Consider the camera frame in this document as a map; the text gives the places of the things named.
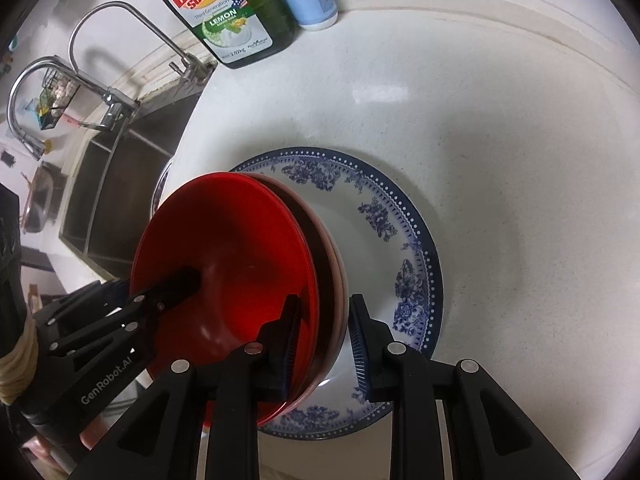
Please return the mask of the person's left hand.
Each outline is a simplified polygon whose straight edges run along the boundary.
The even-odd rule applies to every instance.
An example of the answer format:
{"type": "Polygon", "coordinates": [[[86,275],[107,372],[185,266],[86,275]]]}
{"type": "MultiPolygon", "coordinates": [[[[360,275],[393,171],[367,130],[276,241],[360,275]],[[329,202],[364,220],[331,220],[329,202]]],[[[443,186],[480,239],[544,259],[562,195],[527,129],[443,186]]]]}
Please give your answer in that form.
{"type": "Polygon", "coordinates": [[[78,437],[64,443],[51,442],[41,434],[29,438],[22,448],[52,468],[70,474],[108,431],[102,417],[97,417],[78,437]]]}

